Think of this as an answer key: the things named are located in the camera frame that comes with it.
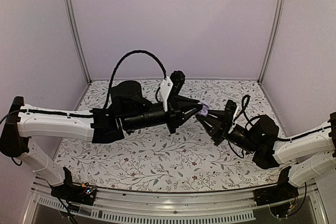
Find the purple round case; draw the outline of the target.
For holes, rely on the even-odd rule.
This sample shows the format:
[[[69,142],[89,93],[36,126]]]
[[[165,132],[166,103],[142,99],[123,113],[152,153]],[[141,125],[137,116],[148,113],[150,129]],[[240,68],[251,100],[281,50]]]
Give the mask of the purple round case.
[[[205,101],[201,101],[199,102],[199,104],[202,106],[202,108],[200,109],[200,111],[198,111],[197,115],[207,116],[210,110],[210,105]]]

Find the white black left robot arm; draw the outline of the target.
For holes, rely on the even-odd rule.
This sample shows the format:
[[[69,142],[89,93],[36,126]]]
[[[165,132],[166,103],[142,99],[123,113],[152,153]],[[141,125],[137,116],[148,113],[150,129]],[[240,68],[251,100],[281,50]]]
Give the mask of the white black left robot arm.
[[[198,100],[179,95],[182,81],[164,79],[160,102],[142,94],[137,81],[123,81],[109,89],[109,106],[101,109],[62,111],[39,109],[15,97],[9,113],[1,120],[1,152],[29,165],[67,200],[78,195],[69,170],[57,165],[33,141],[34,136],[75,138],[91,143],[112,143],[135,130],[165,124],[170,133],[201,111]]]

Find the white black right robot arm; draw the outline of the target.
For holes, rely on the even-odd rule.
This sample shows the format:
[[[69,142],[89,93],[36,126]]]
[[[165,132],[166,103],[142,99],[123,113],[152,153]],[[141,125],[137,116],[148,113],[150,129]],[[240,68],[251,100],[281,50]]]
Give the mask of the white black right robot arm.
[[[271,190],[276,201],[290,195],[292,186],[299,187],[335,168],[335,113],[315,129],[289,138],[279,138],[279,127],[267,115],[256,116],[251,128],[234,123],[228,111],[209,111],[196,118],[216,146],[223,141],[234,144],[252,153],[253,162],[262,169],[289,165],[279,176],[285,180]]]

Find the floral patterned table mat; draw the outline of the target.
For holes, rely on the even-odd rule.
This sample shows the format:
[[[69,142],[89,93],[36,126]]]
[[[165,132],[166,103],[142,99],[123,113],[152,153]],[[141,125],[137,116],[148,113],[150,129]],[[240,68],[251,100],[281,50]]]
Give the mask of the floral patterned table mat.
[[[100,108],[108,81],[95,81],[79,110]],[[272,108],[256,81],[186,80],[180,94],[206,101],[211,109],[223,110],[227,99],[240,105],[251,96],[249,118],[267,114],[278,124]],[[67,167],[75,182],[99,187],[160,192],[217,191],[274,184],[278,168],[263,170],[252,155],[238,158],[227,142],[215,146],[195,117],[170,134],[165,125],[137,130],[111,144],[64,138],[55,162]]]

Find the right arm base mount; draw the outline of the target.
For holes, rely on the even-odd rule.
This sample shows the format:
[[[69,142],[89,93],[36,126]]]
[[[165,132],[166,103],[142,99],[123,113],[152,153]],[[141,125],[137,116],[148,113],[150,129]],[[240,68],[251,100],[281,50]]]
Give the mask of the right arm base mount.
[[[270,213],[277,219],[287,218],[298,201],[297,187],[271,186],[253,191],[257,206],[269,206]]]

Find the front aluminium rail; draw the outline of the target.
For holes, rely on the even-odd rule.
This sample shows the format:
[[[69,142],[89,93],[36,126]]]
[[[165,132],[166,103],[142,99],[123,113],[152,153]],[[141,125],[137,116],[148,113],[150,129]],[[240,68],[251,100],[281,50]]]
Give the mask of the front aluminium rail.
[[[313,180],[299,188],[289,217],[278,210],[286,202],[258,205],[254,188],[193,193],[159,193],[98,188],[93,205],[51,196],[36,178],[28,194],[22,223],[335,223]]]

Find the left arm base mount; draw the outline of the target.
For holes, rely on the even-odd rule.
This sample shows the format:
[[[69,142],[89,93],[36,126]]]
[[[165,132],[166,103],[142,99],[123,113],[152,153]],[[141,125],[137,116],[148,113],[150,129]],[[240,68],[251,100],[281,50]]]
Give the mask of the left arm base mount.
[[[51,186],[51,195],[65,201],[92,206],[96,198],[97,186],[89,183],[74,184],[70,170],[63,167],[63,171],[65,178],[61,185]]]

